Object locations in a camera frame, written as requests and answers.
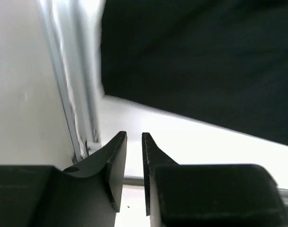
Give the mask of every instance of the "metal bar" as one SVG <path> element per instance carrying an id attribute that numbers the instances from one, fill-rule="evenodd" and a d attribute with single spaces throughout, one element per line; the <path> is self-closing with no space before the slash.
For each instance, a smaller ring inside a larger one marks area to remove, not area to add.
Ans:
<path id="1" fill-rule="evenodd" d="M 123 184 L 131 185 L 131 186 L 144 186 L 144 178 L 125 176 Z"/>
<path id="2" fill-rule="evenodd" d="M 66 120 L 72 139 L 72 144 L 77 161 L 81 161 L 81 147 L 78 139 L 78 130 L 75 124 L 75 114 L 72 108 L 72 99 L 69 99 L 66 74 L 61 54 L 60 40 L 56 35 L 55 22 L 52 17 L 52 2 L 50 0 L 38 0 L 38 8 L 41 11 L 41 18 L 45 28 L 46 39 L 49 43 L 49 51 L 53 59 L 54 71 L 58 82 L 59 92 L 62 98 L 62 104 L 66 115 Z"/>
<path id="3" fill-rule="evenodd" d="M 82 0 L 38 2 L 76 159 L 81 161 L 88 156 L 86 144 L 100 142 L 90 14 Z"/>

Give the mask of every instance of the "black cloth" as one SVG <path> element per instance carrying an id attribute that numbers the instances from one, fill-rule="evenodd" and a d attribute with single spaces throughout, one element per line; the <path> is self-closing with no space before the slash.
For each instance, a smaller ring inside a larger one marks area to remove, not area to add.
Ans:
<path id="1" fill-rule="evenodd" d="M 106 0 L 101 74 L 106 95 L 288 145 L 288 0 Z"/>

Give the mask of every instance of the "black backdrop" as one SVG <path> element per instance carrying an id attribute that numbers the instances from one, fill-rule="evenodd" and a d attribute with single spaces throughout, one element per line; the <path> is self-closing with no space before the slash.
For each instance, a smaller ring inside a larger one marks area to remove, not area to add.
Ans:
<path id="1" fill-rule="evenodd" d="M 288 145 L 288 0 L 106 0 L 101 73 L 106 95 Z"/>

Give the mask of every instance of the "white surface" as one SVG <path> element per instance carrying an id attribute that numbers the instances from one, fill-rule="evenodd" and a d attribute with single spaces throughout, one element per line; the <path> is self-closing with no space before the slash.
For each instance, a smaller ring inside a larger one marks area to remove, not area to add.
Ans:
<path id="1" fill-rule="evenodd" d="M 124 186 L 120 212 L 115 227 L 150 227 L 146 217 L 144 187 Z"/>
<path id="2" fill-rule="evenodd" d="M 288 189 L 288 147 L 117 98 L 99 104 L 102 142 L 127 131 L 125 175 L 143 176 L 142 132 L 180 164 L 255 163 Z"/>
<path id="3" fill-rule="evenodd" d="M 34 0 L 0 1 L 0 164 L 72 164 L 72 142 Z"/>

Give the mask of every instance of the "white wall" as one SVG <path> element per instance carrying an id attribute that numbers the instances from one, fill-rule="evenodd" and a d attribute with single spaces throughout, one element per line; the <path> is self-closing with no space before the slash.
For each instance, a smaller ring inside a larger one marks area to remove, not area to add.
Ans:
<path id="1" fill-rule="evenodd" d="M 72 164 L 35 0 L 0 1 L 0 164 Z"/>

